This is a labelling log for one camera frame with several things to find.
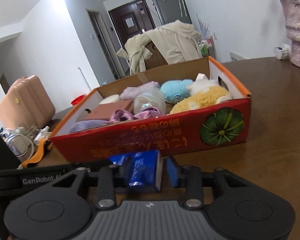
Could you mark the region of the blue tissue pack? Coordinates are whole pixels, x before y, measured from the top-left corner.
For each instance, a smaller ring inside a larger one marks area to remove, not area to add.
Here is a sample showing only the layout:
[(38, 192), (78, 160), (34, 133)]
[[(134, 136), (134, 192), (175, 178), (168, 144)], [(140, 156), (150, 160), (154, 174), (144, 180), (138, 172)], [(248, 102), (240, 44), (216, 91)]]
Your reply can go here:
[(128, 158), (132, 161), (133, 169), (128, 181), (127, 190), (135, 192), (159, 192), (163, 173), (163, 159), (159, 150), (142, 151), (113, 155), (109, 160), (122, 166)]

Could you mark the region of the white and yellow plush hamster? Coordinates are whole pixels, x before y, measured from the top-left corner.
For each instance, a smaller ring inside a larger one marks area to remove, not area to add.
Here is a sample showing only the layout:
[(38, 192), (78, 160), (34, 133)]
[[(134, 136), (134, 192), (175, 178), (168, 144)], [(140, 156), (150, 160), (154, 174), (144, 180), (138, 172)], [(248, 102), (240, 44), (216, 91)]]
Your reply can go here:
[(217, 80), (210, 80), (199, 73), (196, 80), (186, 86), (190, 96), (175, 104), (170, 114), (197, 110), (232, 100), (230, 92), (219, 85)]

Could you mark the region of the pink satin scrunchie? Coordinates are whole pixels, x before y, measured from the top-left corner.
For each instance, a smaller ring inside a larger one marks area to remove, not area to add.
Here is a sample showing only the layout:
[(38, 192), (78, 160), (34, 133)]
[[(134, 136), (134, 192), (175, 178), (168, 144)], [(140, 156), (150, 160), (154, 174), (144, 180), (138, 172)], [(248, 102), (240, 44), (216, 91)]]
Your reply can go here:
[(143, 111), (132, 114), (127, 110), (118, 109), (110, 117), (108, 123), (124, 122), (124, 121), (135, 121), (145, 120), (150, 118), (157, 118), (161, 116), (161, 112), (155, 107), (147, 107)]

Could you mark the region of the blue plush toy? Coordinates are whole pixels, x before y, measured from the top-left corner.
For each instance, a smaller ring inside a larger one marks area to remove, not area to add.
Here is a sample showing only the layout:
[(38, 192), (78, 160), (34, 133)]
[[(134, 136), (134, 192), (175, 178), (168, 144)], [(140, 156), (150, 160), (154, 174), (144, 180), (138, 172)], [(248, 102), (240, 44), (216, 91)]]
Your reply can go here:
[(170, 80), (163, 83), (160, 87), (165, 96), (165, 102), (175, 105), (190, 96), (187, 86), (193, 84), (192, 80)]

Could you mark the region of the pink rectangular sponge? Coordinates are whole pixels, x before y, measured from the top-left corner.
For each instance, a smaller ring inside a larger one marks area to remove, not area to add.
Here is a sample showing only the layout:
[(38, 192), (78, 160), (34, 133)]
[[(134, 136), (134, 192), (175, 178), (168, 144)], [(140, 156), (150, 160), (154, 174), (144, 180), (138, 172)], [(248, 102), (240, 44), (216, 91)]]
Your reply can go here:
[(119, 101), (115, 103), (99, 104), (93, 109), (84, 120), (105, 120), (109, 121), (112, 114), (117, 110), (133, 110), (132, 100)]

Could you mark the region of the light purple fluffy sock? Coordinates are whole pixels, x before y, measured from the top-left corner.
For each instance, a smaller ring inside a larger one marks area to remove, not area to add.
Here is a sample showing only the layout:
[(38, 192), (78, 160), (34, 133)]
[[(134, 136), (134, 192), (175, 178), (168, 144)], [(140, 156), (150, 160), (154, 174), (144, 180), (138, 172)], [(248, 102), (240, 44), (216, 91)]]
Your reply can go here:
[(155, 81), (151, 81), (151, 82), (145, 83), (143, 85), (140, 85), (138, 87), (127, 87), (120, 94), (120, 99), (121, 100), (134, 100), (139, 94), (142, 94), (153, 88), (160, 88), (159, 83), (155, 82)]

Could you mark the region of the purple knitted cloth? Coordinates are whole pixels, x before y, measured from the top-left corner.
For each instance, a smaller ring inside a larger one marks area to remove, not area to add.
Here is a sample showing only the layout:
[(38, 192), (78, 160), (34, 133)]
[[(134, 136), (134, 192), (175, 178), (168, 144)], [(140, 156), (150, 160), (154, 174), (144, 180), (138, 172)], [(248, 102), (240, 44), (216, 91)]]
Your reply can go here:
[(108, 124), (109, 123), (106, 120), (83, 120), (72, 125), (68, 133), (77, 133), (89, 129), (95, 129)]

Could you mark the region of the red cardboard box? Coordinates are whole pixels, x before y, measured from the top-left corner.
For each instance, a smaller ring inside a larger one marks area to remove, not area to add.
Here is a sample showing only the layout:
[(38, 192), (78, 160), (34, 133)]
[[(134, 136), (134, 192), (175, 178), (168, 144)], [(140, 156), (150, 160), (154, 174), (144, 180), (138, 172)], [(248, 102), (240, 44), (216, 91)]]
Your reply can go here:
[[(148, 81), (194, 80), (198, 74), (221, 79), (232, 99), (193, 111), (118, 122), (70, 133), (85, 109), (95, 109), (102, 99)], [(246, 140), (251, 113), (249, 90), (212, 57), (165, 65), (95, 88), (57, 125), (51, 134), (53, 146), (69, 162), (89, 162), (112, 155), (159, 150), (161, 155), (198, 152)]]

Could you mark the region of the pink hard-shell suitcase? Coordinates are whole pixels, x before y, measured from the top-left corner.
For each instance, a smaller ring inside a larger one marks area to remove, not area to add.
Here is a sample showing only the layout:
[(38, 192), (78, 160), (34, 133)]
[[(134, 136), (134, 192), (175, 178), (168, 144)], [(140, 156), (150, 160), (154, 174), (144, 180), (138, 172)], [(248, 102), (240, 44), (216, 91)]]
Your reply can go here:
[(0, 102), (4, 128), (43, 128), (55, 115), (55, 107), (36, 75), (16, 80)]

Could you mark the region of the red bucket on floor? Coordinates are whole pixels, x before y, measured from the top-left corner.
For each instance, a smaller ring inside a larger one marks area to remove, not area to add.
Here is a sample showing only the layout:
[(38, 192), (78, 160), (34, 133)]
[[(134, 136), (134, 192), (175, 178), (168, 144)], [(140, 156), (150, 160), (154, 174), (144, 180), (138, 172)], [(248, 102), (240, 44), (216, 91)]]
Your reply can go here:
[(84, 98), (86, 97), (86, 95), (80, 95), (78, 97), (76, 97), (74, 100), (71, 101), (71, 104), (73, 106), (77, 105), (78, 103), (80, 103)]

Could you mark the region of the wooden chair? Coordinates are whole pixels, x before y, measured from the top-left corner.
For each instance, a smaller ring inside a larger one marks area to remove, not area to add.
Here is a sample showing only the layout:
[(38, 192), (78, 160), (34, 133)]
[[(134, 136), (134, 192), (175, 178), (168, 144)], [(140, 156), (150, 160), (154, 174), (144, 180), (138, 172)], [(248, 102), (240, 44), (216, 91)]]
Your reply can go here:
[(167, 65), (166, 60), (153, 42), (149, 42), (145, 46), (145, 48), (147, 48), (152, 53), (152, 56), (149, 59), (145, 60), (146, 70)]

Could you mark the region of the small shelf with bottles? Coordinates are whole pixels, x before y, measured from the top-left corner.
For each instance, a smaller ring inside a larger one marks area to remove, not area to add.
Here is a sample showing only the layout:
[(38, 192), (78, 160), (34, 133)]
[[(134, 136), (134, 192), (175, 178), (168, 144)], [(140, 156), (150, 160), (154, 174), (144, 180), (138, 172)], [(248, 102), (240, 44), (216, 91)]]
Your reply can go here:
[(199, 48), (202, 57), (211, 56), (214, 59), (216, 58), (215, 45), (212, 36), (210, 36), (207, 40), (202, 38), (199, 42)]

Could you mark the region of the beige jacket on chair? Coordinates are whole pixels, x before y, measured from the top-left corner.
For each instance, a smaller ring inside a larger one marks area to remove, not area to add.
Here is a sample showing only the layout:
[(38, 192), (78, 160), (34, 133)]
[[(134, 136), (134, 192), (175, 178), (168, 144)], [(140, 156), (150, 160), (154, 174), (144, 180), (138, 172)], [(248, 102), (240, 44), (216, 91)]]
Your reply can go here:
[(145, 72), (146, 60), (153, 56), (146, 48), (147, 44), (152, 42), (167, 64), (175, 64), (202, 57), (199, 48), (201, 37), (194, 25), (176, 20), (129, 38), (116, 54), (128, 60), (130, 74), (134, 75)]

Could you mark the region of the small white bottle by vase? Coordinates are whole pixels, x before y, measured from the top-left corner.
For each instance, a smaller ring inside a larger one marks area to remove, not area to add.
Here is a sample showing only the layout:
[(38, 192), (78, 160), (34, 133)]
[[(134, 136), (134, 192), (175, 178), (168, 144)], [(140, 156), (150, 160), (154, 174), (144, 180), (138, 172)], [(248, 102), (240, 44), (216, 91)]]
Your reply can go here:
[(290, 50), (290, 45), (283, 43), (282, 46), (274, 48), (274, 55), (279, 60), (287, 60), (290, 58)]

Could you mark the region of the dark brown entrance door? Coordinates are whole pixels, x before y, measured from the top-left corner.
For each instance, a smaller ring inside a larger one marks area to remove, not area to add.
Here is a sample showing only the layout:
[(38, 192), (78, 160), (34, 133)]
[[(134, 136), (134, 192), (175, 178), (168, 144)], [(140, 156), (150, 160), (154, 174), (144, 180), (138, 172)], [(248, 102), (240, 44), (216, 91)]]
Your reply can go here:
[(119, 41), (124, 46), (137, 34), (155, 28), (146, 0), (135, 0), (109, 11)]

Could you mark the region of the grey refrigerator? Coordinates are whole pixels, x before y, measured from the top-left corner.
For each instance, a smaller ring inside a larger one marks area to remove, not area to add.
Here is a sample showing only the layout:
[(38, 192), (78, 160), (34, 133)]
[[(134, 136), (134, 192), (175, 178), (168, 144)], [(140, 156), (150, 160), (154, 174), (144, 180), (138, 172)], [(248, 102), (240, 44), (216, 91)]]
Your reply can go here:
[(161, 25), (179, 20), (191, 24), (185, 0), (152, 0)]

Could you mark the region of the pink textured ceramic vase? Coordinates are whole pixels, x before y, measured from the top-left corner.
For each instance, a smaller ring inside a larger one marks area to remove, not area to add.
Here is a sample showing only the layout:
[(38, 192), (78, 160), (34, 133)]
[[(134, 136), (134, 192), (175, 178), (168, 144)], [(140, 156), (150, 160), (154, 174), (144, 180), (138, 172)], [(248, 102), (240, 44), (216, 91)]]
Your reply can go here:
[(290, 61), (300, 68), (300, 1), (281, 0), (286, 35), (291, 40)]

